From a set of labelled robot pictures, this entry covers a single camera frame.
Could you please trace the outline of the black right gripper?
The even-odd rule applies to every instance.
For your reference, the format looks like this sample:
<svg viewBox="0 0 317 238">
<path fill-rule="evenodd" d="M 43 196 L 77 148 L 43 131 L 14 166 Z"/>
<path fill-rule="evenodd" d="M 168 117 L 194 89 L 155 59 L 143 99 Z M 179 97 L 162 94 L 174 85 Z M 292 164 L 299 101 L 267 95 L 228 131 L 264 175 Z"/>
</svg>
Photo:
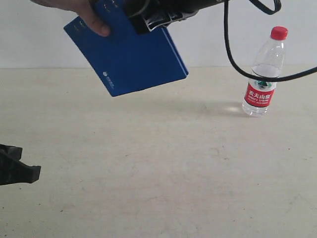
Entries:
<svg viewBox="0 0 317 238">
<path fill-rule="evenodd" d="M 124 11 L 137 34 L 194 16 L 201 9 L 223 3 L 221 0 L 129 0 Z"/>
</svg>

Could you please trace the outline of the person's open hand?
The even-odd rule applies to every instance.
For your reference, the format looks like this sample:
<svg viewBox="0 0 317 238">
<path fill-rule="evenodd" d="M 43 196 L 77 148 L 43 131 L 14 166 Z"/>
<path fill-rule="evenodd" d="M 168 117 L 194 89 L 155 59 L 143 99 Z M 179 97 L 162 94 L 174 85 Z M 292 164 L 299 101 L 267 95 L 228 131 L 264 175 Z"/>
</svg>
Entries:
<svg viewBox="0 0 317 238">
<path fill-rule="evenodd" d="M 90 0 L 31 0 L 31 2 L 44 7 L 75 12 L 93 32 L 100 36 L 107 37 L 111 33 L 110 27 L 94 12 Z"/>
</svg>

